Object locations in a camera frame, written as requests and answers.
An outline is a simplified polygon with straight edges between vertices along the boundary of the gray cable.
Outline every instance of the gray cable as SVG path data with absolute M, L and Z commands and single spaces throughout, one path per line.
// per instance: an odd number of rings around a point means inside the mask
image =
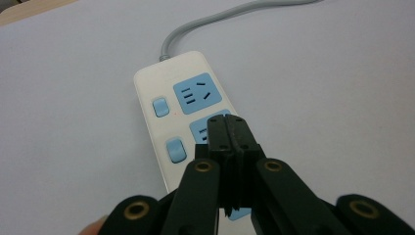
M 284 6 L 295 6 L 295 5 L 302 5 L 302 4 L 309 4 L 314 3 L 321 0 L 282 0 L 282 1 L 273 1 L 273 0 L 257 0 L 253 2 L 249 2 L 246 4 L 242 4 L 240 6 L 231 8 L 229 10 L 223 11 L 221 13 L 201 18 L 186 24 L 181 25 L 177 29 L 175 29 L 173 32 L 171 32 L 168 37 L 164 40 L 164 43 L 161 47 L 161 56 L 159 60 L 162 62 L 164 60 L 170 59 L 168 48 L 171 44 L 171 42 L 174 40 L 175 37 L 178 35 L 182 35 L 183 33 L 190 31 L 192 29 L 195 29 L 199 26 L 205 25 L 205 24 L 211 24 L 214 22 L 226 20 L 228 18 L 234 17 L 238 14 L 246 13 L 248 11 L 257 10 L 260 8 L 269 8 L 269 7 L 284 7 Z

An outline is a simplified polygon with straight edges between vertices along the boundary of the white table surface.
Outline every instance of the white table surface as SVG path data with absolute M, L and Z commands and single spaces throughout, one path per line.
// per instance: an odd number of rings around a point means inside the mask
M 0 27 L 0 234 L 77 234 L 165 194 L 135 72 L 177 26 L 246 1 L 79 0 Z M 415 227 L 415 1 L 326 0 L 202 27 L 267 157 L 330 203 L 358 193 Z

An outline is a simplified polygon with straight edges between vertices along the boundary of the screw hole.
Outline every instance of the screw hole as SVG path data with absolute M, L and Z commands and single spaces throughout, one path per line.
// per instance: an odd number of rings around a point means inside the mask
M 213 166 L 208 162 L 201 162 L 195 165 L 195 169 L 198 172 L 208 172 L 213 168 Z
M 281 166 L 281 164 L 277 163 L 277 162 L 266 162 L 265 163 L 265 168 L 270 170 L 270 171 L 280 171 L 283 167 Z
M 353 212 L 365 218 L 373 219 L 379 217 L 380 215 L 379 211 L 374 206 L 363 200 L 352 201 L 349 206 Z
M 135 220 L 146 216 L 150 211 L 150 206 L 144 201 L 138 201 L 130 204 L 124 210 L 124 217 L 129 220 Z

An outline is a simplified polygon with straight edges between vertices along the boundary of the power strip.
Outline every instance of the power strip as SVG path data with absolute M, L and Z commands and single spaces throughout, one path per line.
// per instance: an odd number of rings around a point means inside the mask
M 137 71 L 134 83 L 167 192 L 176 189 L 195 144 L 207 142 L 207 120 L 236 115 L 206 58 L 188 52 Z M 219 213 L 219 234 L 255 234 L 249 210 Z

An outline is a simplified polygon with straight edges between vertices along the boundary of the power switch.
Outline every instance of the power switch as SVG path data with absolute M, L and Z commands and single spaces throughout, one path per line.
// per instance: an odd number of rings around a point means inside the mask
M 168 115 L 170 109 L 168 108 L 167 102 L 164 98 L 159 98 L 153 101 L 153 108 L 155 109 L 156 116 L 158 118 Z
M 166 143 L 168 155 L 174 164 L 178 164 L 186 159 L 186 151 L 184 151 L 183 144 L 179 138 L 174 138 Z

